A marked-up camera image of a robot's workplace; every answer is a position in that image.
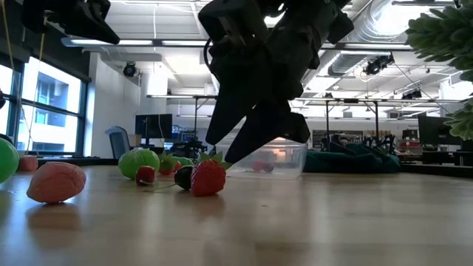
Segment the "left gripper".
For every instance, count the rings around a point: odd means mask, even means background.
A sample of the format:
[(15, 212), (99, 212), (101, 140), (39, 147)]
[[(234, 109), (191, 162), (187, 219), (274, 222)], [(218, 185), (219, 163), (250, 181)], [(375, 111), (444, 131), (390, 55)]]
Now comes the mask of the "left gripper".
[(89, 15), (88, 3), (80, 0), (23, 0), (23, 25), (45, 33), (44, 20), (59, 24), (65, 33), (118, 44), (120, 38), (104, 20)]

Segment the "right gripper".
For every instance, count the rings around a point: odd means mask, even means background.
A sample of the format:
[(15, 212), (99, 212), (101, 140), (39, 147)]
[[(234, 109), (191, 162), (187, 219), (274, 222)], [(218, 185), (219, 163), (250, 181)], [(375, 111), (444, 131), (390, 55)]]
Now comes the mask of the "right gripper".
[(250, 112), (226, 162), (278, 137), (306, 143), (305, 118), (288, 100), (300, 96), (302, 76), (318, 65), (319, 3), (211, 1), (198, 19), (209, 36), (208, 68), (220, 83), (206, 142), (216, 145)]

